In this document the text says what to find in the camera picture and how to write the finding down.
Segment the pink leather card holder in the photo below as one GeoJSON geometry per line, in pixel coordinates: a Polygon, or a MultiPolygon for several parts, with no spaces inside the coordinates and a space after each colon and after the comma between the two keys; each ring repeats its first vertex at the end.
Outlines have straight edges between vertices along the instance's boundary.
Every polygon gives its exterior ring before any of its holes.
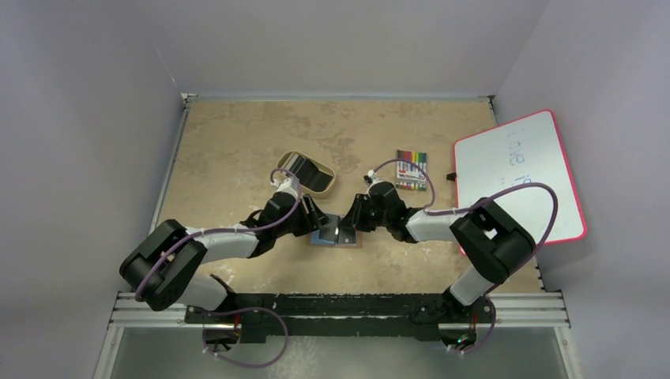
{"type": "Polygon", "coordinates": [[[363,245],[362,233],[350,227],[341,227],[339,215],[327,213],[326,217],[326,223],[309,234],[309,246],[357,249],[363,245]]]}

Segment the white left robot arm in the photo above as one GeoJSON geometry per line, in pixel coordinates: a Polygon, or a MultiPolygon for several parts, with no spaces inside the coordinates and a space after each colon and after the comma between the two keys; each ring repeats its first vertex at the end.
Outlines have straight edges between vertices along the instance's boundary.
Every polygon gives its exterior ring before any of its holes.
{"type": "Polygon", "coordinates": [[[119,275],[135,290],[137,301],[161,311],[175,303],[205,309],[217,323],[235,315],[232,289],[212,276],[199,276],[209,258],[251,259],[270,251],[285,235],[308,235],[329,221],[294,179],[279,184],[264,208],[245,220],[211,229],[160,223],[121,263],[119,275]]]}

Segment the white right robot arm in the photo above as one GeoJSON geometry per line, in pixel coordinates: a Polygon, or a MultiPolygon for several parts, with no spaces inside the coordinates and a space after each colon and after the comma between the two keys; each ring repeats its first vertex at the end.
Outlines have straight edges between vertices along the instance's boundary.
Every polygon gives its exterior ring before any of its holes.
{"type": "Polygon", "coordinates": [[[389,182],[356,195],[338,224],[340,231],[379,227],[399,242],[456,242],[465,251],[469,267],[443,293],[443,309],[453,321],[471,315],[474,302],[504,283],[536,248],[531,234],[494,201],[482,198],[470,209],[430,212],[407,206],[389,182]]]}

